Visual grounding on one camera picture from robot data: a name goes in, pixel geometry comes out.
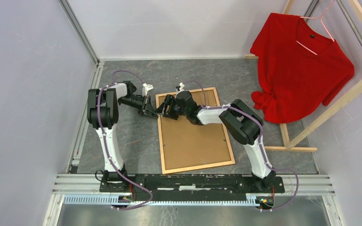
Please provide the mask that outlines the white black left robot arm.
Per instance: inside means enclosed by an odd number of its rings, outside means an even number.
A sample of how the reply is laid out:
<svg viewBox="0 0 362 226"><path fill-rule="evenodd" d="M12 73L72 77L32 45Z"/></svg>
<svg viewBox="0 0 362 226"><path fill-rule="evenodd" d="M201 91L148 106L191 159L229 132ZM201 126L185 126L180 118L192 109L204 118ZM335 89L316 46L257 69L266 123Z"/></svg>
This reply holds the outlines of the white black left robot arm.
<svg viewBox="0 0 362 226"><path fill-rule="evenodd" d="M105 161L101 182L105 185L111 183L118 192L125 191L131 181L127 177L116 135L119 106L123 104L135 108L138 114L157 119L148 94L153 88L153 85L144 83L142 94L136 95L134 84L123 81L88 91L87 120L99 137Z"/></svg>

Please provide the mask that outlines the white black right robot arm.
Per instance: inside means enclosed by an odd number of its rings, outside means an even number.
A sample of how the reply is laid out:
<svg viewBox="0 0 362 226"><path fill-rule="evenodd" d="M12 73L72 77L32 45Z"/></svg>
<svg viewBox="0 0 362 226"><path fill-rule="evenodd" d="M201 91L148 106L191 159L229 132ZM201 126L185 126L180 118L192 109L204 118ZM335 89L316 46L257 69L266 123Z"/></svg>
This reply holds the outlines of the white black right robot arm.
<svg viewBox="0 0 362 226"><path fill-rule="evenodd" d="M254 188L266 192L272 187L276 172L263 145L263 120L242 100L221 106L198 105L190 91L167 95L156 113L177 120L185 116L193 125L223 124L231 136L243 145L250 163Z"/></svg>

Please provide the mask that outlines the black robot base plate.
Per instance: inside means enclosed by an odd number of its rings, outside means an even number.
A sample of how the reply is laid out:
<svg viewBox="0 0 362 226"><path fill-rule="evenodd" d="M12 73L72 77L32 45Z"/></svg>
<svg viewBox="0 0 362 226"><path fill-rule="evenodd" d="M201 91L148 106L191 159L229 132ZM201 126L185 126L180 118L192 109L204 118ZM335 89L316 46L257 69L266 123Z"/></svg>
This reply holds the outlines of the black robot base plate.
<svg viewBox="0 0 362 226"><path fill-rule="evenodd" d="M268 187L244 174L129 174L130 183L100 182L100 192L126 193L134 201L244 201L246 194L282 194L282 177Z"/></svg>

